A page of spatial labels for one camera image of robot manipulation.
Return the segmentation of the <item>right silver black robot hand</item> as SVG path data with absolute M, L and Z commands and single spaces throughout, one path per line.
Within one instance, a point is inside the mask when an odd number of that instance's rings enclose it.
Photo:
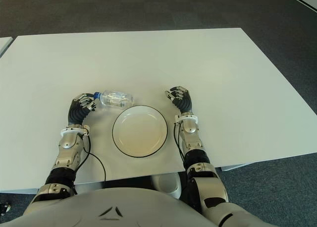
M 166 90 L 164 93 L 182 114 L 192 112 L 191 97 L 189 91 L 186 88 L 182 86 L 176 86 Z

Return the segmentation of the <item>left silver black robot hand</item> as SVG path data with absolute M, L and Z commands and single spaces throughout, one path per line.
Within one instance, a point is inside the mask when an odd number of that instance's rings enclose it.
M 97 105 L 95 103 L 96 96 L 90 93 L 82 93 L 75 97 L 68 111 L 68 125 L 82 125 L 83 120 L 91 112 L 95 111 Z

